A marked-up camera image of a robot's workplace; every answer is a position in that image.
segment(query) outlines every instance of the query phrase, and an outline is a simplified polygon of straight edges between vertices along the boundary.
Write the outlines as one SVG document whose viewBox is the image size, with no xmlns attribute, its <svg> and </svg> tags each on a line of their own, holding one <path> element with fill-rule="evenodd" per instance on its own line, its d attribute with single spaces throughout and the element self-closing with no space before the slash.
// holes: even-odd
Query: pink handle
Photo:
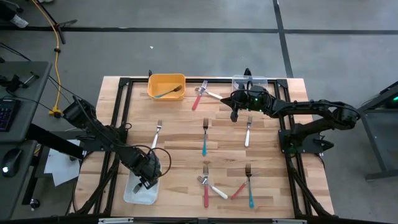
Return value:
<svg viewBox="0 0 398 224">
<path fill-rule="evenodd" d="M 197 100 L 193 103 L 192 110 L 196 110 L 201 98 L 201 94 L 198 95 Z"/>
<path fill-rule="evenodd" d="M 235 192 L 234 195 L 232 195 L 231 200 L 234 200 L 238 194 L 243 190 L 244 186 L 246 186 L 246 182 L 242 184 L 242 186 Z"/>
<path fill-rule="evenodd" d="M 209 187 L 205 185 L 205 208 L 209 207 Z"/>
</svg>

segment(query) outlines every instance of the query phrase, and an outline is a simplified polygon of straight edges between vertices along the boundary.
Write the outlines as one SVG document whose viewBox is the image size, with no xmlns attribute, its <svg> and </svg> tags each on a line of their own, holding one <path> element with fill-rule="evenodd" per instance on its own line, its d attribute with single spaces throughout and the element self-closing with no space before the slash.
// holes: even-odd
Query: keyboard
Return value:
<svg viewBox="0 0 398 224">
<path fill-rule="evenodd" d="M 21 101 L 13 99 L 0 100 L 0 132 L 10 130 Z"/>
</svg>

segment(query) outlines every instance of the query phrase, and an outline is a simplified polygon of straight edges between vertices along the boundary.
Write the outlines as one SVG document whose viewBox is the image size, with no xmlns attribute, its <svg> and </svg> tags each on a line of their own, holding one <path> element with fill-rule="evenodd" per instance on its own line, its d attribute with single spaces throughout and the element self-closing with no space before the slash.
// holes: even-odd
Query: wooden table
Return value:
<svg viewBox="0 0 398 224">
<path fill-rule="evenodd" d="M 104 77 L 97 103 L 97 117 L 103 124 L 110 124 L 120 77 Z M 291 100 L 307 101 L 304 80 L 288 79 Z M 232 123 L 231 109 L 220 101 L 204 95 L 196 111 L 195 87 L 199 83 L 187 83 L 183 101 L 159 102 L 147 95 L 147 84 L 136 83 L 132 89 L 129 116 L 132 124 L 128 144 L 152 144 L 157 120 L 163 121 L 158 147 L 172 156 L 170 172 L 161 177 L 157 201 L 153 205 L 136 205 L 123 200 L 129 170 L 119 166 L 111 215 L 114 217 L 211 217 L 211 218 L 293 218 L 292 199 L 284 155 L 280 152 L 277 131 L 278 119 L 271 119 L 258 112 L 240 111 L 238 122 Z M 209 84 L 208 91 L 223 97 L 229 96 L 231 84 Z M 119 120 L 123 111 L 120 109 Z M 246 122 L 253 116 L 250 145 L 244 147 Z M 202 156 L 203 118 L 209 118 L 208 154 Z M 295 116 L 296 123 L 311 122 L 310 115 Z M 95 152 L 85 160 L 76 187 L 76 204 L 80 208 L 93 193 L 100 179 L 103 152 Z M 163 171 L 169 165 L 164 152 L 157 152 Z M 333 213 L 325 171 L 319 158 L 303 154 L 307 184 L 324 208 Z M 246 180 L 244 166 L 251 163 L 252 172 L 261 173 L 252 178 L 255 209 L 249 208 L 247 188 L 236 200 L 224 200 L 209 190 L 209 207 L 203 206 L 203 186 L 197 181 L 202 175 L 203 164 L 209 165 L 209 181 L 231 196 Z M 302 193 L 298 190 L 300 208 L 304 212 Z M 102 209 L 108 194 L 104 191 Z"/>
</svg>

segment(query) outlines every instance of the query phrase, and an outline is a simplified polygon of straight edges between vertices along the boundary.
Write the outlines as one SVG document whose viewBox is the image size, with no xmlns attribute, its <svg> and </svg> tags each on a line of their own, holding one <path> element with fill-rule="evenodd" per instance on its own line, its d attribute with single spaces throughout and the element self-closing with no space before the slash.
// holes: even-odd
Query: blue handle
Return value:
<svg viewBox="0 0 398 224">
<path fill-rule="evenodd" d="M 205 132 L 205 140 L 203 142 L 203 152 L 202 152 L 203 156 L 206 156 L 206 132 Z"/>
<path fill-rule="evenodd" d="M 250 208 L 254 208 L 254 200 L 253 200 L 253 195 L 251 194 L 251 184 L 250 184 L 250 179 L 249 179 L 249 206 Z"/>
<path fill-rule="evenodd" d="M 157 95 L 157 96 L 155 96 L 155 98 L 160 98 L 160 97 L 162 97 L 162 96 L 164 96 L 166 94 L 168 94 L 168 93 L 163 93 L 163 94 Z"/>
</svg>

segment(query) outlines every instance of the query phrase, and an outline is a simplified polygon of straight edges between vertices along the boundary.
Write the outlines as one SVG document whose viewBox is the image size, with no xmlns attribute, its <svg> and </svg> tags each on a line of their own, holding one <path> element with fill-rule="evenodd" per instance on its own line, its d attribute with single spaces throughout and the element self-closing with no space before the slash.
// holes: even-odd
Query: computer mouse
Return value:
<svg viewBox="0 0 398 224">
<path fill-rule="evenodd" d="M 11 149 L 1 161 L 1 173 L 5 177 L 14 177 L 19 170 L 22 150 Z"/>
</svg>

